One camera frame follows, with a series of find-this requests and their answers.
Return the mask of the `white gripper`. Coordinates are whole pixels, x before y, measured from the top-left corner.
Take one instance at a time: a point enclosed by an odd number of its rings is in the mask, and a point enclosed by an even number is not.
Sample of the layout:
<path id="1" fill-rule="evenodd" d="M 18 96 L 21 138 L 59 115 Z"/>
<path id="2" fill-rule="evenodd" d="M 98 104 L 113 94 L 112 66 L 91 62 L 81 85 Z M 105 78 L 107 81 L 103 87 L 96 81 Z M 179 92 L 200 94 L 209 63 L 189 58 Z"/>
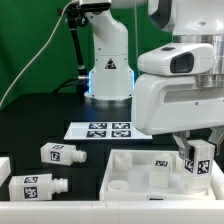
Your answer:
<path id="1" fill-rule="evenodd" d="M 131 121 L 146 135 L 173 133 L 183 160 L 194 158 L 188 130 L 214 127 L 209 141 L 219 154 L 224 141 L 224 88 L 197 88 L 192 76 L 143 74 L 135 84 Z"/>

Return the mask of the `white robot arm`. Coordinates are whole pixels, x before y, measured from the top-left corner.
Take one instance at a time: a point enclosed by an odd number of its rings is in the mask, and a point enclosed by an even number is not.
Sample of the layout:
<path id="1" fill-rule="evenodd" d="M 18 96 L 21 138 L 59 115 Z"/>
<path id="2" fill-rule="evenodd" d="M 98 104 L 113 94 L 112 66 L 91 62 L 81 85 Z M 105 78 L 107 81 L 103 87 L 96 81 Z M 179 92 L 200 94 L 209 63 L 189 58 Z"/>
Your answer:
<path id="1" fill-rule="evenodd" d="M 128 65 L 126 27 L 112 8 L 147 5 L 149 19 L 172 42 L 138 57 L 138 79 Z M 171 133 L 179 155 L 193 156 L 190 130 L 210 128 L 208 142 L 224 140 L 224 0 L 80 0 L 93 28 L 95 65 L 88 97 L 132 98 L 131 121 L 148 135 Z"/>

